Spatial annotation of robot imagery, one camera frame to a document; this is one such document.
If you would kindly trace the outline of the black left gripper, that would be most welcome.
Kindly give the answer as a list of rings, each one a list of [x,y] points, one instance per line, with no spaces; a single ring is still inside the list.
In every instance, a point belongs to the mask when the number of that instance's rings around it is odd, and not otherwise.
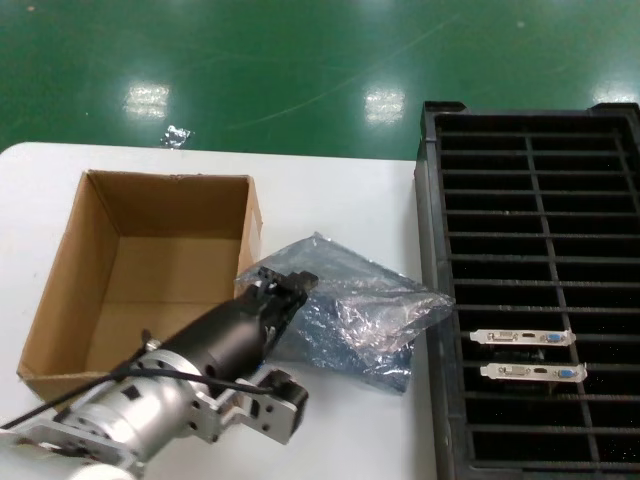
[[[308,271],[284,275],[260,267],[237,298],[202,314],[162,343],[201,376],[233,382],[253,374],[305,305],[319,278]]]

